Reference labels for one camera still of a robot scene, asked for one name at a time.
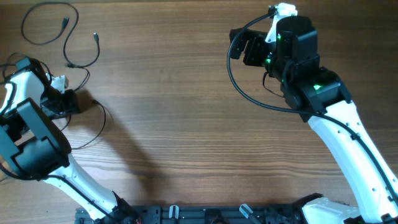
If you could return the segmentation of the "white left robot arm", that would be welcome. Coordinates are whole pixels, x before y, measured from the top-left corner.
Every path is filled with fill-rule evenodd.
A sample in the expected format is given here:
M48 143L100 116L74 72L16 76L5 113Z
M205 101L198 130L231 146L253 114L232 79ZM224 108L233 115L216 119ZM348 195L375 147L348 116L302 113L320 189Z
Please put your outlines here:
M72 147L53 119L79 113L66 77L53 77L41 61L24 57L5 77L1 107L1 170L14 179L50 184L79 203L93 223L140 223L140 215L103 187L75 160Z

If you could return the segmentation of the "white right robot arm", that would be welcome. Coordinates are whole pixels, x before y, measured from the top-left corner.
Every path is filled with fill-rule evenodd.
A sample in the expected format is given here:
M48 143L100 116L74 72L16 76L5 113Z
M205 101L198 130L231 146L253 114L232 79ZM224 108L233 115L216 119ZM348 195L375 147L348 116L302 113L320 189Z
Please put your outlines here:
M318 32L311 20L270 11L269 32L250 25L229 33L228 60L263 67L280 82L284 112L298 114L325 143L356 199L356 206L311 194L267 209L268 223L396 223L397 177L366 132L351 93L320 66Z

